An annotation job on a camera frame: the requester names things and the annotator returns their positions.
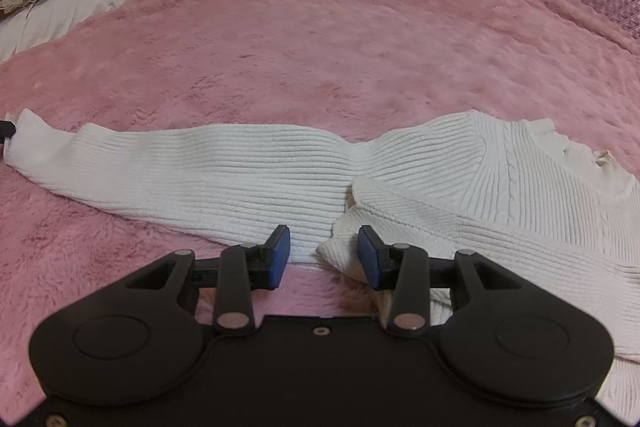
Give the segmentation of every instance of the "blue gripper pad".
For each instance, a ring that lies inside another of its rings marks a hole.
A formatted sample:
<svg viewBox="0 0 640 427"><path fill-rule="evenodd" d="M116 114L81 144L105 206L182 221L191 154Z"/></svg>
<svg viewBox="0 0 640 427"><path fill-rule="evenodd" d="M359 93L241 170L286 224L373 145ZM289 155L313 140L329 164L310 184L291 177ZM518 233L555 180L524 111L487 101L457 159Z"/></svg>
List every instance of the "blue gripper pad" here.
<svg viewBox="0 0 640 427"><path fill-rule="evenodd" d="M289 252L291 250L291 233L287 227L277 227L275 232L271 234L268 243L275 242L271 251L271 266L269 267L269 287L271 290L280 286L284 269L289 260Z"/></svg>
<svg viewBox="0 0 640 427"><path fill-rule="evenodd" d="M361 227L358 232L358 258L364 268L369 286L374 290L379 290L380 268L378 267L378 251L367 235L365 227Z"/></svg>

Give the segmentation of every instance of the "ribbed knit texture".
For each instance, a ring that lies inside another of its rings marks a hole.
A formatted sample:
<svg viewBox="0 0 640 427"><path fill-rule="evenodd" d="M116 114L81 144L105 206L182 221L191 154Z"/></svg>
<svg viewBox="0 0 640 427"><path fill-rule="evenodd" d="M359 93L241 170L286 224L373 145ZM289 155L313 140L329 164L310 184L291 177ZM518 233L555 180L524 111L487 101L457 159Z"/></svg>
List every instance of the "ribbed knit texture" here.
<svg viewBox="0 0 640 427"><path fill-rule="evenodd" d="M354 234L364 223L437 257L477 250L609 328L620 361L603 400L640 415L638 182L548 120L468 111L351 144L288 125L88 124L73 134L25 110L4 159L56 194L226 243L260 242L287 224L293 262L317 264L324 242L324 261L359 279ZM444 321L447 294L432 294ZM389 297L380 299L385 313Z"/></svg>
<svg viewBox="0 0 640 427"><path fill-rule="evenodd" d="M261 242L286 224L291 260L307 264L317 263L354 177L458 202L484 153L469 113L358 144L292 125L135 133L87 124L72 134L28 110L17 128L5 162L56 194L228 244Z"/></svg>

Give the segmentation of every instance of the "screw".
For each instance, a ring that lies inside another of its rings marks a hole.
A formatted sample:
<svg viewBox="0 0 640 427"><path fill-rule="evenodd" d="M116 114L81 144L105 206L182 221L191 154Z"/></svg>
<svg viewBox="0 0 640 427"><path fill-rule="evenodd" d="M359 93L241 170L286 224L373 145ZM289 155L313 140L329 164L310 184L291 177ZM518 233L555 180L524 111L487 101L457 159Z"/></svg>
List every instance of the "screw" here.
<svg viewBox="0 0 640 427"><path fill-rule="evenodd" d="M44 425L46 427L68 427L66 420L58 414L47 416L47 419L44 420Z"/></svg>
<svg viewBox="0 0 640 427"><path fill-rule="evenodd" d="M314 328L314 335L317 335L318 337L326 337L329 333L331 333L331 330L326 326Z"/></svg>
<svg viewBox="0 0 640 427"><path fill-rule="evenodd" d="M581 416L575 422L575 427L596 427L598 422L593 416Z"/></svg>

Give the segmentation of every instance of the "white bed sheet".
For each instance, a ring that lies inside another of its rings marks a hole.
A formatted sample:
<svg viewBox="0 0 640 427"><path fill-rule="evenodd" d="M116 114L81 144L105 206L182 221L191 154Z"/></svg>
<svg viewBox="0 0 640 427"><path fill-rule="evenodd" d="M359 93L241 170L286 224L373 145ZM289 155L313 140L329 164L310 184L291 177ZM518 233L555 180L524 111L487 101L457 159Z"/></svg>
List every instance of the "white bed sheet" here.
<svg viewBox="0 0 640 427"><path fill-rule="evenodd" d="M0 62L26 49L65 35L94 13L126 0L43 0L0 23Z"/></svg>

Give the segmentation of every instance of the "pink fluffy blanket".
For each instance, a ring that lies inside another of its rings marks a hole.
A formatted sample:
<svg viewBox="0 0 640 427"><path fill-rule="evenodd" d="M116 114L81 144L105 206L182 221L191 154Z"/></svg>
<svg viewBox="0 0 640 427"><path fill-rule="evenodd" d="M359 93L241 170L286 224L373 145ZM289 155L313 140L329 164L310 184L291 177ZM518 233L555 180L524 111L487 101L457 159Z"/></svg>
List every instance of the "pink fluffy blanket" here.
<svg viewBox="0 0 640 427"><path fill-rule="evenodd" d="M0 66L0 115L76 130L292 123L349 140L476 108L551 117L640 171L638 44L575 0L131 0ZM46 315L177 248L218 245L49 194L0 164L0 416L42 398ZM259 312L370 312L363 288L289 267ZM210 310L211 295L201 305Z"/></svg>

